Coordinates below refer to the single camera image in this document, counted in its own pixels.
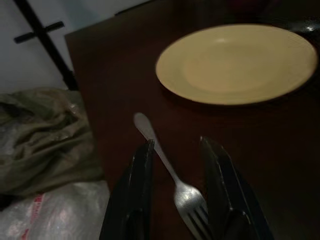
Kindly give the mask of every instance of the fork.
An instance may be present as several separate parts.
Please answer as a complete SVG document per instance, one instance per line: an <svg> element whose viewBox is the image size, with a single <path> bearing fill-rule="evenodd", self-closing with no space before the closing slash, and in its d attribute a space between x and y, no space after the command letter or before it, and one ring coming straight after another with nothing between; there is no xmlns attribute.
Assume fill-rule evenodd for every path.
<svg viewBox="0 0 320 240"><path fill-rule="evenodd" d="M145 139L153 139L154 150L175 182L174 204L196 240L213 240L208 224L208 207L200 191L180 180L162 150L149 119L141 112L134 114L133 122Z"/></svg>

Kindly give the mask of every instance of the yellow plate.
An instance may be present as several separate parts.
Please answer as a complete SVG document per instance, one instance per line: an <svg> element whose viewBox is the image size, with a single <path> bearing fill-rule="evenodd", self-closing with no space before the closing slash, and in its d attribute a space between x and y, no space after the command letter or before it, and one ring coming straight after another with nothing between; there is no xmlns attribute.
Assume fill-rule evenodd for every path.
<svg viewBox="0 0 320 240"><path fill-rule="evenodd" d="M237 24L187 35L158 59L171 92L196 102L240 105L270 100L304 84L318 55L303 37L273 26Z"/></svg>

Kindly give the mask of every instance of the dark wooden table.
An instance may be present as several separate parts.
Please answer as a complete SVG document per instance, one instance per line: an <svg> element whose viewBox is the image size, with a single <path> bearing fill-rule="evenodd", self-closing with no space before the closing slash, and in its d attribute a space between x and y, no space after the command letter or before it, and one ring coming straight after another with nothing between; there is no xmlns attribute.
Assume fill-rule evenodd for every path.
<svg viewBox="0 0 320 240"><path fill-rule="evenodd" d="M290 8L293 15L299 10ZM66 36L105 178L112 190L145 142L133 124L133 114L143 112L187 183L206 194L199 138L209 136L254 188L275 239L320 239L318 74L294 93L237 107L182 99L157 80L155 63L170 43L232 21L217 2L158 0ZM151 239L192 239L173 202L174 182L158 157L153 173Z"/></svg>

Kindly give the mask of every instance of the fork handle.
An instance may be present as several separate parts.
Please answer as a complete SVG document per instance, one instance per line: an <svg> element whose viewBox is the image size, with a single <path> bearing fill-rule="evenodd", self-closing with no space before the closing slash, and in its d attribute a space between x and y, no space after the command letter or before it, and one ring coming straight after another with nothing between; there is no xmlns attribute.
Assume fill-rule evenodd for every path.
<svg viewBox="0 0 320 240"><path fill-rule="evenodd" d="M153 139L154 140L154 142L155 142L154 143L154 150L159 155L161 161L163 162L164 166L166 167L166 169L170 173L174 182L176 184L181 182L181 180L177 176L174 168L172 167L169 160L167 159L164 151L162 150L162 148L159 144L159 141L157 139L156 133L151 125L151 122L146 117L146 115L144 115L141 112L135 113L133 116L133 122L134 122L135 127L139 130L139 132L144 136L145 139L147 139L147 140Z"/></svg>

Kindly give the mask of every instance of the black object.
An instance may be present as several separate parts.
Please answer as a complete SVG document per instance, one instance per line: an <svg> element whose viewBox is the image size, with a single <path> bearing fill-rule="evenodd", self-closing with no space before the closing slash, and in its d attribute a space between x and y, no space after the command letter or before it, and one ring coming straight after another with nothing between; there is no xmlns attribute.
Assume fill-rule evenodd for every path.
<svg viewBox="0 0 320 240"><path fill-rule="evenodd" d="M221 145L201 138L215 240L274 240L255 194Z"/></svg>
<svg viewBox="0 0 320 240"><path fill-rule="evenodd" d="M25 19L27 20L31 28L33 29L33 32L29 32L24 35L18 36L14 39L14 41L17 44L19 44L27 40L30 40L34 37L38 37L43 47L51 57L52 61L54 62L54 64L62 74L63 81L65 82L69 90L78 90L78 85L73 75L73 72L69 70L65 61L63 60L57 48L55 47L52 40L47 34L47 32L63 27L64 24L62 22L56 22L47 27L43 27L37 15L29 5L27 0L13 0L13 1L15 2L15 4L17 5L19 10L25 17Z"/></svg>
<svg viewBox="0 0 320 240"><path fill-rule="evenodd" d="M117 182L105 212L100 240L148 240L155 142L149 140L135 153Z"/></svg>

